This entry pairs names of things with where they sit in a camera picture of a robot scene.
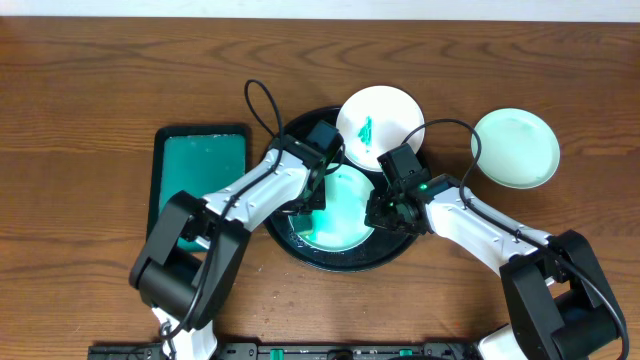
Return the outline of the pale green plate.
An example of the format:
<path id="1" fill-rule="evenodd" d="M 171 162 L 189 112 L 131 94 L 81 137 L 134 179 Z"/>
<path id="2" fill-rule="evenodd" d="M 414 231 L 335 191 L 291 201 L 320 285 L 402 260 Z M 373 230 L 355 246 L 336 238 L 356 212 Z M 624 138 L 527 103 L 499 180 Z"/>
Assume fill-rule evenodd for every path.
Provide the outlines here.
<path id="1" fill-rule="evenodd" d="M 326 252 L 343 252 L 363 243 L 374 231 L 364 223 L 372 182 L 349 165 L 325 177 L 326 208 L 314 210 L 314 237 L 301 240 Z"/>
<path id="2" fill-rule="evenodd" d="M 492 181 L 509 188 L 530 189 L 548 182 L 559 167 L 561 151 L 551 127 L 539 116 L 517 108 L 486 114 L 471 137 L 477 166 Z"/>

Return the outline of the dark green scrub sponge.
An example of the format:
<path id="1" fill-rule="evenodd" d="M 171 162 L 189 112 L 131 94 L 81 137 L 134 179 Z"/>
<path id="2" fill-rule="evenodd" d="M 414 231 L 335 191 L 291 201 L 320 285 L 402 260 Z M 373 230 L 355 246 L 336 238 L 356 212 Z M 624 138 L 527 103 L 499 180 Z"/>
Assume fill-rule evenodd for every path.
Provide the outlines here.
<path id="1" fill-rule="evenodd" d="M 303 239 L 314 237 L 313 216 L 311 214 L 299 214 L 289 217 L 293 232 Z"/>

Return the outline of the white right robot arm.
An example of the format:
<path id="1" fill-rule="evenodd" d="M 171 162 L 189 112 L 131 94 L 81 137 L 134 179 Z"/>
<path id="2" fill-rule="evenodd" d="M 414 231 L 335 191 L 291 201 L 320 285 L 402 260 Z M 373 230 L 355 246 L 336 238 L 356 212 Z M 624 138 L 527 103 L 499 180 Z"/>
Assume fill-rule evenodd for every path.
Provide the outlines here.
<path id="1" fill-rule="evenodd" d="M 586 359 L 630 339 L 620 306 L 581 234 L 525 226 L 476 199 L 456 179 L 414 173 L 372 192 L 365 222 L 406 235 L 431 233 L 471 253 L 501 279 L 509 325 L 476 344 L 482 359 Z"/>

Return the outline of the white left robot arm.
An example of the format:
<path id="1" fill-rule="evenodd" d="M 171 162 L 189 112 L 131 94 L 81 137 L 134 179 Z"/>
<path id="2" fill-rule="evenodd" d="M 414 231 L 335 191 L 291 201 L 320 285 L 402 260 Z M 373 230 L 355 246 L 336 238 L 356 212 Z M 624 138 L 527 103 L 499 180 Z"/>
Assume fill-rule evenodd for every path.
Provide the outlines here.
<path id="1" fill-rule="evenodd" d="M 160 322 L 167 359 L 208 359 L 218 341 L 213 320 L 237 276 L 251 233 L 275 212 L 309 214 L 324 206 L 321 185 L 344 140 L 277 138 L 254 169 L 197 198 L 173 195 L 129 275 Z"/>

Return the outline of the black round tray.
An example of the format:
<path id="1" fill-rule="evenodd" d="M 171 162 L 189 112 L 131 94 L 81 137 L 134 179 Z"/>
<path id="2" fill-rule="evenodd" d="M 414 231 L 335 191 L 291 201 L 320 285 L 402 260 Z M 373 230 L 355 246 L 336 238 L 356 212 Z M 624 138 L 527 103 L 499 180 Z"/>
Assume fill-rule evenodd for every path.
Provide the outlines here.
<path id="1" fill-rule="evenodd" d="M 344 159 L 342 165 L 349 165 L 361 171 L 374 186 L 371 193 L 373 191 L 383 192 L 388 188 L 388 183 L 382 173 L 363 170 L 356 167 L 348 159 Z M 326 252 L 305 244 L 293 232 L 289 222 L 290 216 L 293 215 L 275 212 L 264 221 L 264 225 L 272 238 L 289 255 L 310 266 L 327 271 L 371 270 L 392 261 L 416 240 L 414 235 L 373 228 L 373 233 L 359 246 L 343 252 Z"/>

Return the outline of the white plate green stain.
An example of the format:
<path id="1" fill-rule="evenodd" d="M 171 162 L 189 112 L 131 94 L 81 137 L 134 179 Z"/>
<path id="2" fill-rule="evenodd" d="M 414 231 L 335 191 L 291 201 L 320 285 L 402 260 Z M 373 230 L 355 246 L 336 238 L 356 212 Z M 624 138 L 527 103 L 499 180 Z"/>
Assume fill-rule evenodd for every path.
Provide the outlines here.
<path id="1" fill-rule="evenodd" d="M 420 106 L 408 93 L 378 85 L 353 94 L 341 107 L 336 127 L 347 159 L 361 169 L 380 172 L 377 158 L 401 145 L 424 123 Z"/>

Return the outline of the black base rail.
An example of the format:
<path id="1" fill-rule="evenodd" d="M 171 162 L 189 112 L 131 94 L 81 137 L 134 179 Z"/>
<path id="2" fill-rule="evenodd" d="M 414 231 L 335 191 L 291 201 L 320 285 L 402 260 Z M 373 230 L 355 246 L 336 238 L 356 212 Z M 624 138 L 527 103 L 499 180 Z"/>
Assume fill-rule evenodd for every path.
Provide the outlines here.
<path id="1" fill-rule="evenodd" d="M 88 360 L 168 359 L 161 343 L 137 345 L 94 345 L 88 348 Z M 216 350 L 217 360 L 381 360 L 449 359 L 481 360 L 473 344 L 432 342 L 423 345 L 260 345 L 227 343 Z"/>

